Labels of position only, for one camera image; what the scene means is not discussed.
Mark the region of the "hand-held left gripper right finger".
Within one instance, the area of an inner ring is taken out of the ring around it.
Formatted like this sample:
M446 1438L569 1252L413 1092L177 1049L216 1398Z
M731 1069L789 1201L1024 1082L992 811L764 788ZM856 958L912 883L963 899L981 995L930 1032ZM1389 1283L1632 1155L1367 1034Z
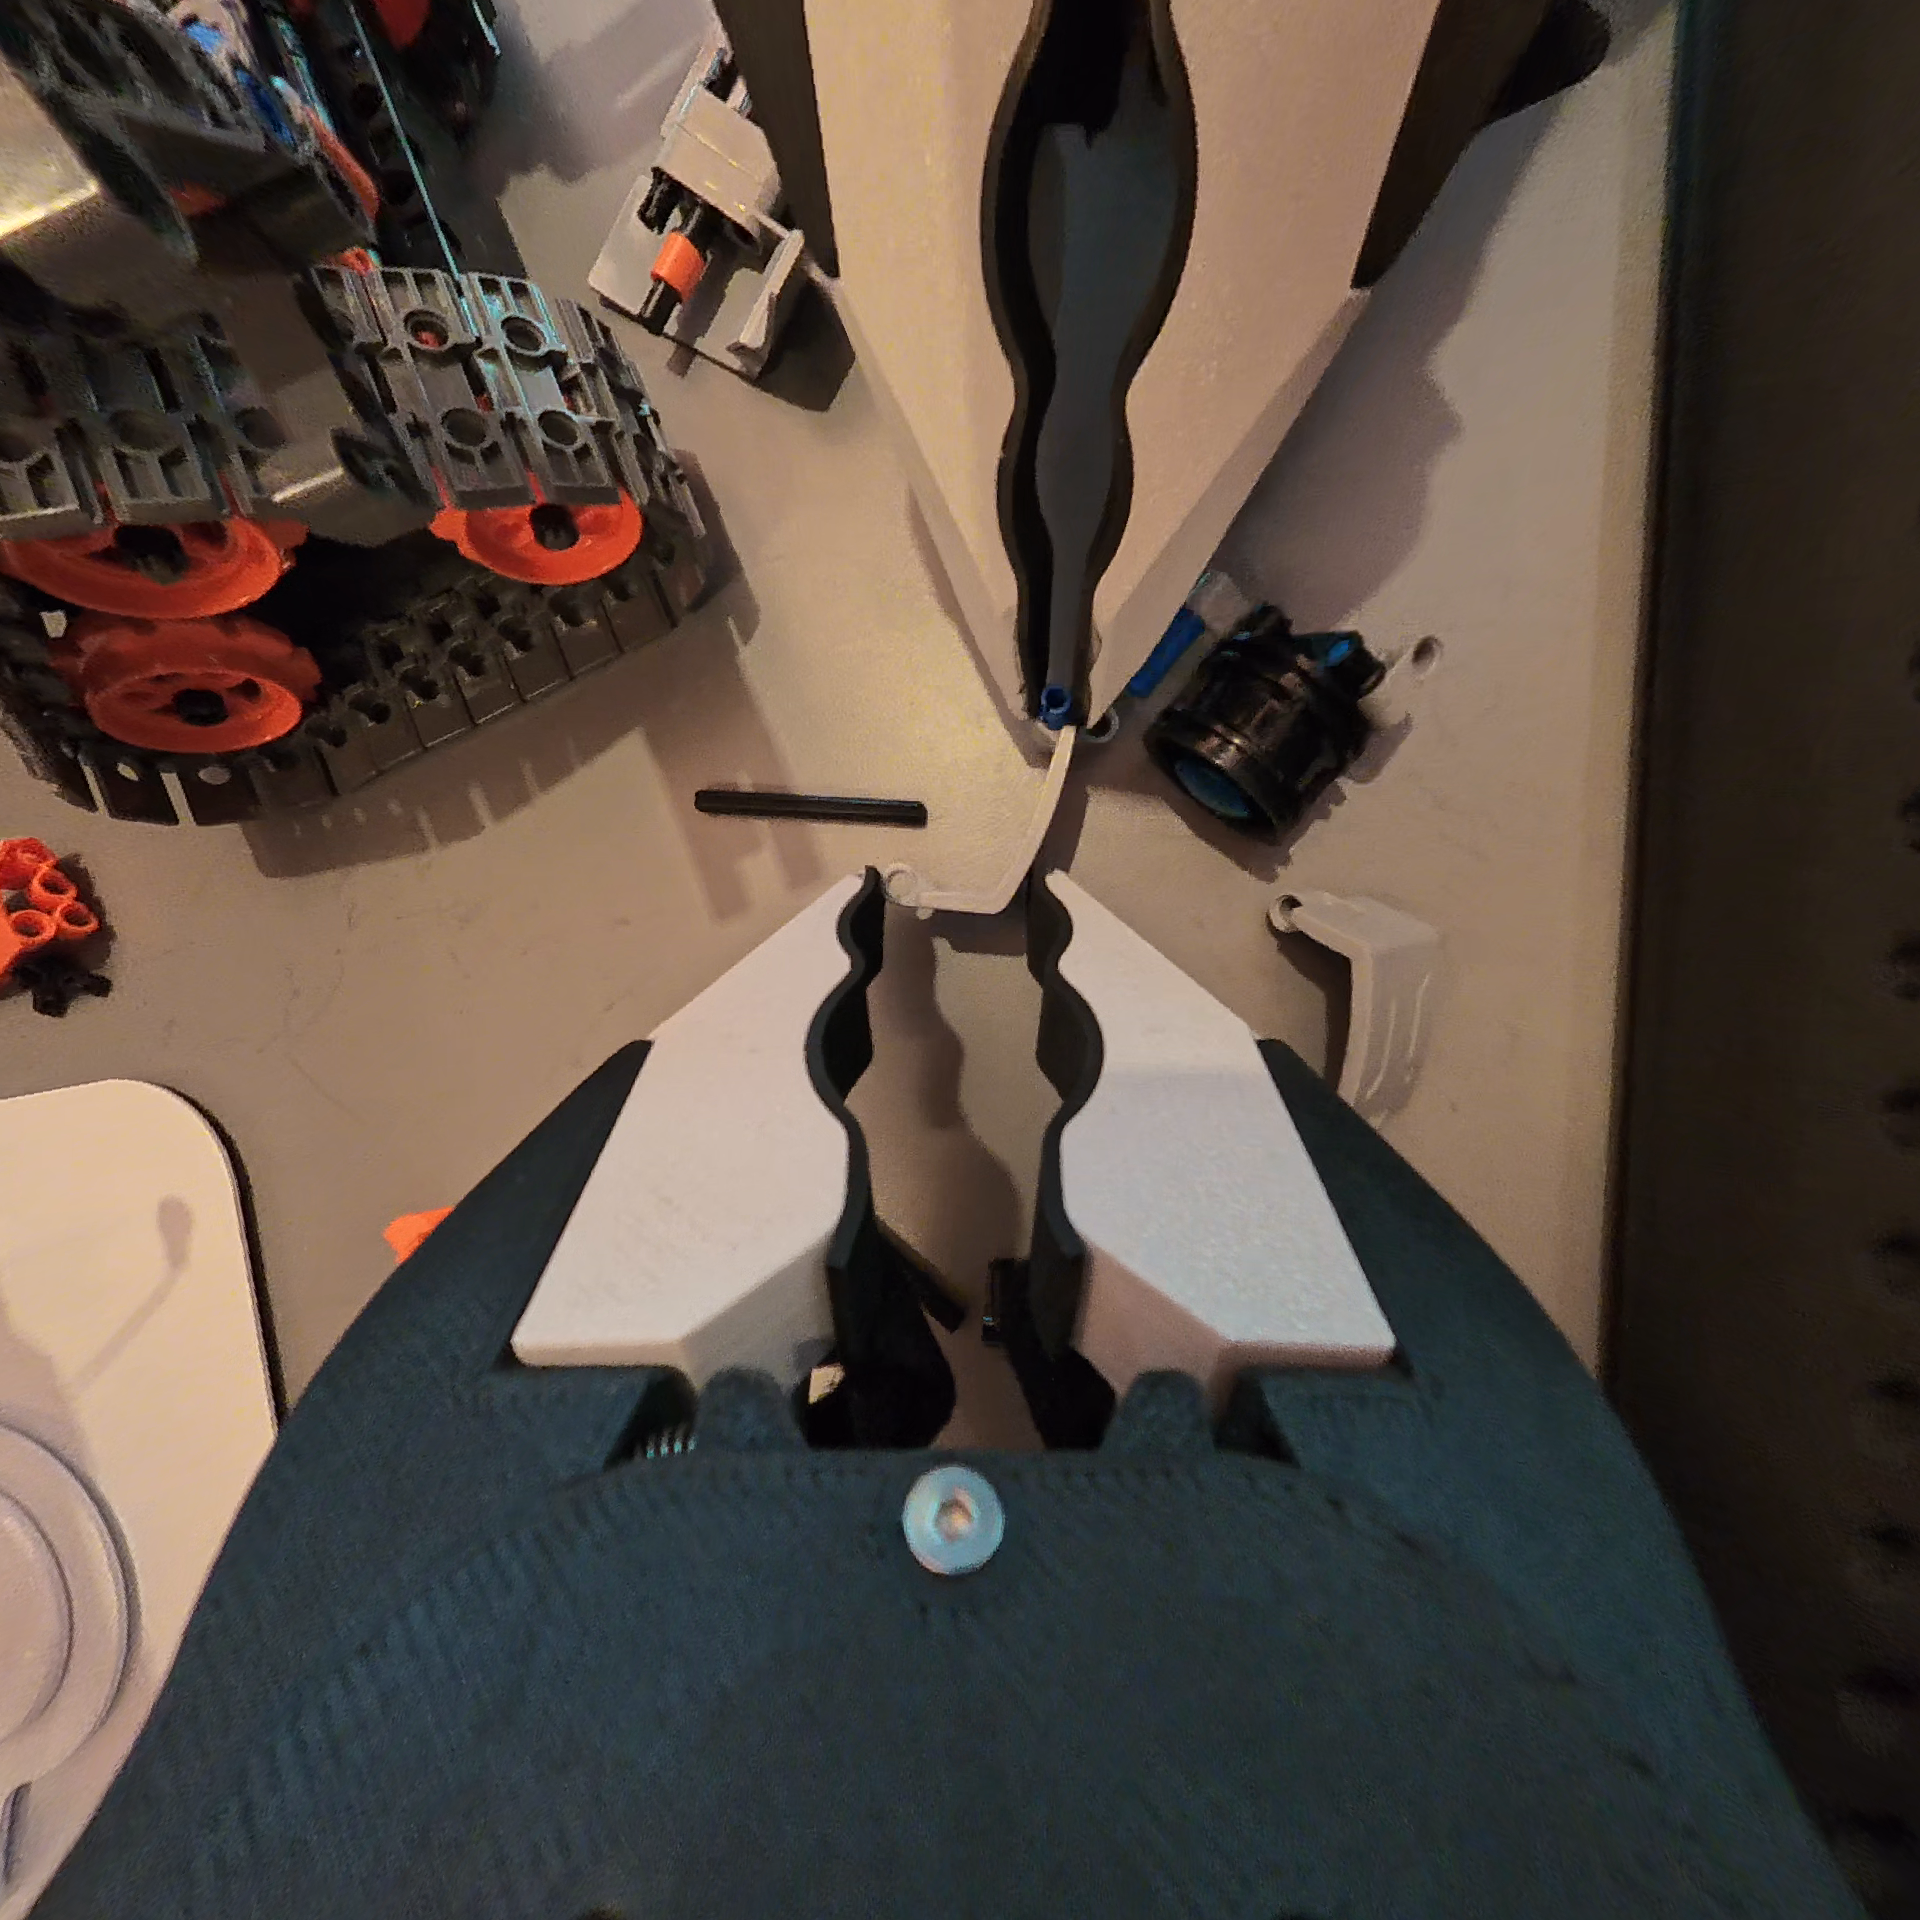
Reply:
M1371 1373L1394 1336L1254 1030L1061 872L1026 893L1057 1096L1018 1260L1043 1447L1096 1447L1147 1375L1207 1412L1258 1369Z

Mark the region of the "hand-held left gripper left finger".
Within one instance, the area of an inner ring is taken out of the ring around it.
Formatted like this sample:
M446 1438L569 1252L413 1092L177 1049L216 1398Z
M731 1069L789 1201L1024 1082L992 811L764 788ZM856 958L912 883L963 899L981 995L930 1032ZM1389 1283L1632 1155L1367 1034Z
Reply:
M838 878L661 1020L514 1322L530 1367L774 1379L817 1445L928 1445L955 1383L848 1108L887 897Z

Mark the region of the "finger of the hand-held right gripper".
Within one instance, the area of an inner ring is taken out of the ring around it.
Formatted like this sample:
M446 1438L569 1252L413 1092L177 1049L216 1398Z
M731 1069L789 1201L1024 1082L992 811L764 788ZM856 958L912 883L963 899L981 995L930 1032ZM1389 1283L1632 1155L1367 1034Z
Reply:
M1018 583L996 511L1014 376L987 300L989 138L1024 1L805 1L834 300L961 624L1012 723Z
M1164 634L1363 306L1355 257L1433 17L1431 1L1147 5L1172 210L1088 552L1090 719Z

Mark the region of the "grey grooved curved panel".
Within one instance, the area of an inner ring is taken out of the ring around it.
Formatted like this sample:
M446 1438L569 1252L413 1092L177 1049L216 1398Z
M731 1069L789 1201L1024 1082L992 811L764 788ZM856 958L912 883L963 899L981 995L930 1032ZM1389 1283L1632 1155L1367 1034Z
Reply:
M1279 893L1266 920L1346 963L1338 1094L1365 1121L1387 1121L1406 1106L1426 1065L1441 975L1437 928L1383 899L1322 889Z

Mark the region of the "long black axle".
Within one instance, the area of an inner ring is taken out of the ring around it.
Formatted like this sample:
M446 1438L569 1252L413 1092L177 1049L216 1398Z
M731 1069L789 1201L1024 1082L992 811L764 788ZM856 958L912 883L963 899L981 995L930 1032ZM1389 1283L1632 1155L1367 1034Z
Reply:
M692 805L708 817L924 829L928 811L914 798L823 794L788 788L704 786Z

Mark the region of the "white book stand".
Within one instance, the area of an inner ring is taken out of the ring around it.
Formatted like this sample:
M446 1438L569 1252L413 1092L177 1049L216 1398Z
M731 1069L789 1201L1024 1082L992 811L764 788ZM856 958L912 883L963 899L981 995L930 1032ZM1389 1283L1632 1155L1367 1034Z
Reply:
M1 1106L1 1914L118 1771L280 1422L241 1180L179 1094Z

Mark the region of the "grey orange tracked toy robot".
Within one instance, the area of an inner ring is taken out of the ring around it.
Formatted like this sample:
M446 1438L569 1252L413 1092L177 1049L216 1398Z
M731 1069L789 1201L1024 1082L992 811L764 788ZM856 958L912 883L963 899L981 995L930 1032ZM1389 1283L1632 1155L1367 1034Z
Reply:
M1 5L3 739L68 803L325 805L706 597L624 345L466 148L491 3Z

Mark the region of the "small orange fin piece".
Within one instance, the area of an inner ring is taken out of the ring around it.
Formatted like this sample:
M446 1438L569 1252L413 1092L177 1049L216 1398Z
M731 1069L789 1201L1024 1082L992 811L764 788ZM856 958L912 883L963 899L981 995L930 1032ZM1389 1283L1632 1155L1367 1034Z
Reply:
M107 997L110 936L81 881L34 837L1 840L1 995L44 1018Z

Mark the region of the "grey bracket with orange bush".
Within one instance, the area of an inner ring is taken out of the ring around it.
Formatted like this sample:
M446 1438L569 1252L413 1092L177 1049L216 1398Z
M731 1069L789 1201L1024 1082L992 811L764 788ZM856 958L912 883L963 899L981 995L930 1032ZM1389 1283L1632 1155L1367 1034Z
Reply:
M811 278L731 42L709 27L589 288L649 333L756 382Z

